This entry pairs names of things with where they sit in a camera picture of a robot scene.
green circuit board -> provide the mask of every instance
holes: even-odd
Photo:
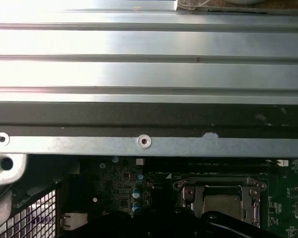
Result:
[[[297,159],[202,159],[101,157],[82,162],[85,177],[75,187],[97,197],[88,202],[93,213],[135,209],[151,205],[150,187],[172,190],[172,184],[188,177],[251,177],[267,184],[260,193],[260,227],[281,237],[298,238]],[[82,194],[74,189],[75,194]]]
[[[286,163],[283,175],[269,175],[267,227],[282,237],[298,238],[298,160]]]

cable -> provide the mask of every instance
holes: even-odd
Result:
[[[185,7],[190,7],[191,9],[188,9],[188,10],[194,10],[195,8],[197,8],[197,7],[202,7],[202,6],[204,6],[205,4],[207,4],[208,2],[210,2],[210,1],[212,1],[212,0],[206,0],[206,1],[204,1],[203,3],[201,3],[200,5],[196,5],[196,6],[191,6],[191,5],[185,5],[185,4],[182,4],[182,3],[180,3],[179,4],[179,6],[180,7],[183,7],[184,9],[186,9]]]

ridged metal cover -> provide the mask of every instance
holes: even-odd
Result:
[[[117,2],[0,15],[0,101],[298,104],[298,16]]]

